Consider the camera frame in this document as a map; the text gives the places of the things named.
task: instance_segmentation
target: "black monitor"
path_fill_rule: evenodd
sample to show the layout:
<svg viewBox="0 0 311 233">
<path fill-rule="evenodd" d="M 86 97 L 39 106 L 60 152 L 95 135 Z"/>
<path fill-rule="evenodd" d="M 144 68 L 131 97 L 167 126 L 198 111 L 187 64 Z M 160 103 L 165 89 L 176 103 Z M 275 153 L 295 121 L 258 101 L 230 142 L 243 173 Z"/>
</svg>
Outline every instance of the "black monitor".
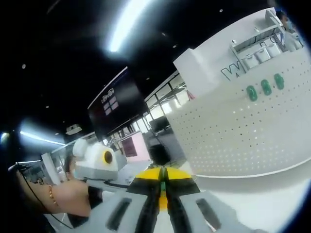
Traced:
<svg viewBox="0 0 311 233">
<path fill-rule="evenodd" d="M 166 116 L 161 116 L 155 120 L 150 121 L 149 123 L 150 123 L 151 129 L 155 133 L 166 129 L 166 127 L 168 127 L 170 125 Z"/>
<path fill-rule="evenodd" d="M 88 107 L 98 140 L 124 128 L 148 111 L 128 68 L 123 69 Z"/>
</svg>

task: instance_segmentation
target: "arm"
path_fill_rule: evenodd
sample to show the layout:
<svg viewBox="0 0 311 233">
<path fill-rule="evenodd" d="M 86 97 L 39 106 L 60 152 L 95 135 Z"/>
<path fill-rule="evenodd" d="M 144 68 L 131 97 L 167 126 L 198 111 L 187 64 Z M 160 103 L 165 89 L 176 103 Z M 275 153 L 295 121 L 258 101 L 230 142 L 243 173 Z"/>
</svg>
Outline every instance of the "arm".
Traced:
<svg viewBox="0 0 311 233">
<path fill-rule="evenodd" d="M 57 205 L 55 205 L 53 199 L 50 198 L 50 188 L 48 185 L 27 182 L 29 184 L 28 186 L 20 173 L 17 173 L 17 177 L 26 196 L 33 203 L 38 206 L 41 205 L 30 190 L 30 186 L 50 213 L 70 213 L 79 216 L 89 216 L 91 207 L 89 205 L 88 185 L 86 183 L 79 180 L 72 180 L 53 186 L 52 194 L 54 200 L 57 202 Z"/>
</svg>

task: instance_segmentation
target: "bracelet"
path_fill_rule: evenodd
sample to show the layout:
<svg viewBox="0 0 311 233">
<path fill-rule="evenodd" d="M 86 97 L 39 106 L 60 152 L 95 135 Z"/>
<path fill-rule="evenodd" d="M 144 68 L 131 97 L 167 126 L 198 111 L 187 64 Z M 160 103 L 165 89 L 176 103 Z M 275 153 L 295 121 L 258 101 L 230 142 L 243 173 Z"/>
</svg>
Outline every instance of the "bracelet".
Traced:
<svg viewBox="0 0 311 233">
<path fill-rule="evenodd" d="M 52 186 L 51 185 L 49 185 L 49 193 L 50 193 L 50 198 L 53 200 L 53 204 L 57 205 L 57 202 L 55 201 L 54 196 L 53 196 Z"/>
</svg>

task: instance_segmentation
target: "white floor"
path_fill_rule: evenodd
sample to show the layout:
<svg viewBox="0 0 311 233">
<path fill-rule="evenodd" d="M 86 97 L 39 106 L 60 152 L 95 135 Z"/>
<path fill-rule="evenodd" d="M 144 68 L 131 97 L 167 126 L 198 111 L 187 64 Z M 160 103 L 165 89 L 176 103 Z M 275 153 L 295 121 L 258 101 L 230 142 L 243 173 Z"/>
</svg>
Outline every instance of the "white floor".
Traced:
<svg viewBox="0 0 311 233">
<path fill-rule="evenodd" d="M 239 221 L 252 229 L 280 232 L 299 211 L 310 187 L 311 161 L 277 174 L 241 179 L 197 178 L 236 210 Z"/>
</svg>

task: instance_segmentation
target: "green peg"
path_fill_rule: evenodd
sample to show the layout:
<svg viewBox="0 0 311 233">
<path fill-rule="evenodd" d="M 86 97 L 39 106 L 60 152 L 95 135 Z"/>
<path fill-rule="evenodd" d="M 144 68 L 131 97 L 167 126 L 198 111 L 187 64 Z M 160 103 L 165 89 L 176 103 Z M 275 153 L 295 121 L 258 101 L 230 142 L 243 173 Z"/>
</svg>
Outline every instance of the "green peg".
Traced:
<svg viewBox="0 0 311 233">
<path fill-rule="evenodd" d="M 261 87 L 262 87 L 263 92 L 266 96 L 268 96 L 272 93 L 268 80 L 266 80 L 266 79 L 262 80 L 261 81 Z"/>
<path fill-rule="evenodd" d="M 280 74 L 275 74 L 274 75 L 274 80 L 276 82 L 276 86 L 279 90 L 284 89 L 284 79 Z"/>
<path fill-rule="evenodd" d="M 256 90 L 254 89 L 254 86 L 248 86 L 246 88 L 246 92 L 248 94 L 248 97 L 251 101 L 256 101 L 258 99 L 257 97 L 257 92 Z"/>
</svg>

